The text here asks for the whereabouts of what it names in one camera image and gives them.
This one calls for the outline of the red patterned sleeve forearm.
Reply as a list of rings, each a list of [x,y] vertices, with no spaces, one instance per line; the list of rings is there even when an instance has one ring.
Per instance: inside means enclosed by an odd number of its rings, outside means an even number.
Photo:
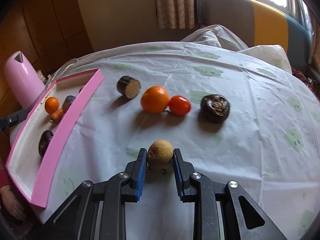
[[[10,178],[2,163],[0,163],[0,188],[10,184]]]

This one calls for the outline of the person's left hand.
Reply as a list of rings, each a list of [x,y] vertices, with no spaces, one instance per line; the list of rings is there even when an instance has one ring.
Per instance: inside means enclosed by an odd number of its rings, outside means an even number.
[[[9,184],[1,187],[1,198],[6,210],[12,217],[17,220],[25,220],[24,207],[13,193]]]

